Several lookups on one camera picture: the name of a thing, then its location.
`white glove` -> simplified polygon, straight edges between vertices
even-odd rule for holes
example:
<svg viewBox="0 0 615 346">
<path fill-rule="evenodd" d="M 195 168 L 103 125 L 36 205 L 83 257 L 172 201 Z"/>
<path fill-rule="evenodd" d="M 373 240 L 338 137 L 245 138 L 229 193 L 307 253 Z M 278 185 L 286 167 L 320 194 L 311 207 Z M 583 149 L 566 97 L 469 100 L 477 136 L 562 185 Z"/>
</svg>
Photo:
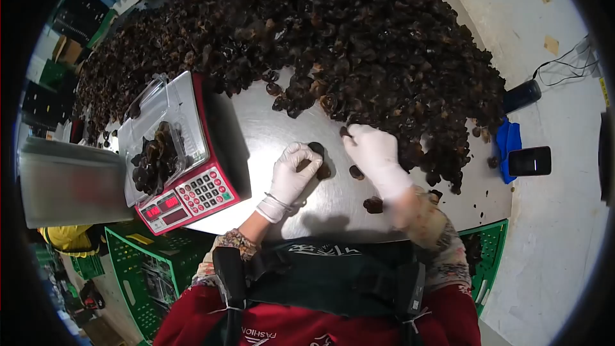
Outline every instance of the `white glove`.
<svg viewBox="0 0 615 346">
<path fill-rule="evenodd" d="M 304 159 L 310 160 L 311 163 L 297 173 L 297 166 Z M 289 144 L 273 166 L 271 189 L 257 205 L 257 212 L 271 223 L 278 223 L 321 165 L 322 157 L 313 152 L 307 144 Z"/>
<path fill-rule="evenodd" d="M 368 125 L 350 125 L 344 148 L 385 202 L 393 202 L 414 182 L 397 162 L 397 138 Z"/>
</svg>

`red shirt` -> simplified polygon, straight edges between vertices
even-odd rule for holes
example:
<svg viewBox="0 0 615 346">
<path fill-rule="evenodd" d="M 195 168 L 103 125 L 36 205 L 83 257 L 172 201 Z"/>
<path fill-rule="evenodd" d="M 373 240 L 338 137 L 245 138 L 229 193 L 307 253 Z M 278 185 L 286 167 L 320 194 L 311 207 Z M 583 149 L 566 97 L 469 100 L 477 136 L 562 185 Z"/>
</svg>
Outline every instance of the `red shirt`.
<svg viewBox="0 0 615 346">
<path fill-rule="evenodd" d="M 478 316 L 467 288 L 453 284 L 423 297 L 430 314 L 415 324 L 425 346 L 480 345 Z M 194 286 L 173 304 L 154 346 L 200 346 L 227 315 L 218 289 Z M 400 345 L 399 324 L 383 318 L 339 317 L 321 311 L 258 304 L 243 312 L 239 345 L 373 346 Z"/>
</svg>

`stainless steel table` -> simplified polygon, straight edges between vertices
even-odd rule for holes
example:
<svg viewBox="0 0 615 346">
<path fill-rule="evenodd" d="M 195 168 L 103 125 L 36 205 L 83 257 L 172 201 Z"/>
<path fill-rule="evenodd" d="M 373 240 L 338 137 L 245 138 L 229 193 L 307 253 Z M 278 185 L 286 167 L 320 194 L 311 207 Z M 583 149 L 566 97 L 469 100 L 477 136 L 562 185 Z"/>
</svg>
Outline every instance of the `stainless steel table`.
<svg viewBox="0 0 615 346">
<path fill-rule="evenodd" d="M 291 74 L 290 69 L 281 71 L 278 83 L 283 88 L 288 86 Z M 187 227 L 215 234 L 238 227 L 269 191 L 273 165 L 286 146 L 293 141 L 316 141 L 325 147 L 325 161 L 332 168 L 333 176 L 321 182 L 313 179 L 300 196 L 300 199 L 306 197 L 305 206 L 296 215 L 275 225 L 268 237 L 288 239 L 317 235 L 354 242 L 403 238 L 391 229 L 385 214 L 368 214 L 363 208 L 363 201 L 377 195 L 376 191 L 369 181 L 357 181 L 350 176 L 348 168 L 353 163 L 344 151 L 338 133 L 342 123 L 330 120 L 318 103 L 297 119 L 291 119 L 284 111 L 271 109 L 274 98 L 266 93 L 262 81 L 254 82 L 247 91 L 232 99 L 220 96 L 218 100 L 229 104 L 227 112 L 235 114 L 241 129 L 249 153 L 247 167 L 252 197 Z M 435 187 L 443 192 L 442 210 L 458 230 L 508 218 L 511 210 L 510 187 L 504 185 L 496 170 L 487 166 L 492 146 L 473 136 L 470 143 L 474 158 L 463 170 L 462 194 L 451 194 L 448 182 Z M 411 175 L 417 184 L 429 188 L 419 168 L 413 169 Z"/>
</svg>

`black phone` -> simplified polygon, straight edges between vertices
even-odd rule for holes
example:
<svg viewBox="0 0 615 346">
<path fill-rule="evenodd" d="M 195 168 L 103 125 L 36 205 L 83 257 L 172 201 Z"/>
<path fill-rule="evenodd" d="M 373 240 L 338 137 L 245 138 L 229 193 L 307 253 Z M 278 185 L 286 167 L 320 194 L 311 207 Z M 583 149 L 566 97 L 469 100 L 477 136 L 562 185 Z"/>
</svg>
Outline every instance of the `black phone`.
<svg viewBox="0 0 615 346">
<path fill-rule="evenodd" d="M 504 93 L 504 113 L 519 110 L 536 102 L 541 96 L 542 93 L 537 81 L 532 79 L 521 83 L 519 86 Z"/>
<path fill-rule="evenodd" d="M 551 148 L 549 146 L 513 150 L 508 153 L 510 176 L 549 175 L 551 173 Z"/>
</svg>

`plastic container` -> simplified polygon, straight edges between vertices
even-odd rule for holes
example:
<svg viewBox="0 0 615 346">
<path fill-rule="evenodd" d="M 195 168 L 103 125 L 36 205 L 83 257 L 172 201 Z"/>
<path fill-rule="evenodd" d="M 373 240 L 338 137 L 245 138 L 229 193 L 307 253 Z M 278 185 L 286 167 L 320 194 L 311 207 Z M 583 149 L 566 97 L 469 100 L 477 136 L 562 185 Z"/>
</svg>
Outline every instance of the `plastic container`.
<svg viewBox="0 0 615 346">
<path fill-rule="evenodd" d="M 104 274 L 103 265 L 97 254 L 85 258 L 71 257 L 71 263 L 75 272 L 86 281 Z"/>
<path fill-rule="evenodd" d="M 459 233 L 464 237 L 478 233 L 482 243 L 481 257 L 483 260 L 476 265 L 476 275 L 472 277 L 472 299 L 479 316 L 483 311 L 489 292 L 496 279 L 497 268 L 502 259 L 508 219 L 500 220 L 482 227 L 470 228 Z"/>
<path fill-rule="evenodd" d="M 150 343 L 163 313 L 148 293 L 143 264 L 151 264 L 151 257 L 157 260 L 159 269 L 168 269 L 173 292 L 179 296 L 190 286 L 216 236 L 183 227 L 155 236 L 140 220 L 107 226 L 105 231 L 119 289 L 137 328 Z"/>
<path fill-rule="evenodd" d="M 147 203 L 152 196 L 135 188 L 132 172 L 135 166 L 130 160 L 142 152 L 143 137 L 154 139 L 154 133 L 161 121 L 166 121 L 171 127 L 173 144 L 177 151 L 177 167 L 175 172 L 165 182 L 165 187 L 176 180 L 186 169 L 188 159 L 185 152 L 185 142 L 192 144 L 193 139 L 186 125 L 183 114 L 180 112 L 180 98 L 172 83 L 168 82 L 165 74 L 155 75 L 154 80 L 139 94 L 134 103 L 139 103 L 141 114 L 136 119 L 124 117 L 124 124 L 118 130 L 120 155 L 126 161 L 126 182 L 124 195 L 128 206 Z"/>
</svg>

